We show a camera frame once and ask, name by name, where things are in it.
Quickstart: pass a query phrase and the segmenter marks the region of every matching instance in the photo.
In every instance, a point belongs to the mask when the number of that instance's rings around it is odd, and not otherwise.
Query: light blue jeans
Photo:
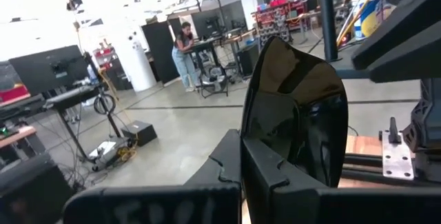
[[[194,64],[190,55],[183,54],[181,51],[173,49],[172,57],[174,65],[176,66],[176,69],[181,76],[181,81],[184,87],[190,87],[189,77],[192,79],[192,82],[195,86],[199,86],[200,82],[198,79],[198,75],[196,74],[196,69],[194,69]]]

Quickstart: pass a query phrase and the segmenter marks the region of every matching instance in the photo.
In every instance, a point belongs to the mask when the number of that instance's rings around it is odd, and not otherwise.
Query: black box
[[[134,121],[126,127],[121,128],[121,131],[125,137],[131,139],[135,139],[136,134],[138,134],[138,146],[140,147],[158,138],[153,125],[142,121]]]

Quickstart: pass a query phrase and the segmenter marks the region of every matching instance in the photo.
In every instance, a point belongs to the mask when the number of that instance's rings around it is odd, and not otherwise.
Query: white pillar
[[[256,20],[252,16],[252,13],[257,11],[258,2],[257,0],[240,0],[242,2],[243,12],[245,14],[245,20],[247,22],[248,30],[253,28]]]
[[[104,19],[109,31],[110,43],[115,47],[124,73],[135,92],[140,92],[156,85],[152,68],[145,56],[140,39],[139,27],[127,19]]]

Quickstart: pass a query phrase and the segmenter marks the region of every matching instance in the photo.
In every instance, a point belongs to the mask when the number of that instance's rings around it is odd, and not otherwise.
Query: dark hair
[[[191,27],[192,25],[189,23],[189,22],[187,22],[187,21],[184,21],[182,24],[181,24],[181,27],[182,27],[182,29],[184,29],[184,28],[186,28],[186,27]],[[179,32],[178,32],[178,34],[176,35],[176,40],[174,41],[174,46],[175,47],[178,47],[178,39],[180,39],[183,43],[184,43],[184,40],[185,40],[185,35],[184,35],[184,32],[182,31],[182,30],[180,30]],[[188,39],[193,39],[193,34],[192,33],[190,33],[189,35],[188,35]]]

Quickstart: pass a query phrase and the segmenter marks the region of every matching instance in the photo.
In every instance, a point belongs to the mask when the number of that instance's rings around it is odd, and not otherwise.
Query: metal plate
[[[389,142],[389,131],[382,132],[382,160],[383,160],[383,176],[413,180],[413,167],[411,160],[411,151],[407,144],[403,141],[401,144],[391,144]]]

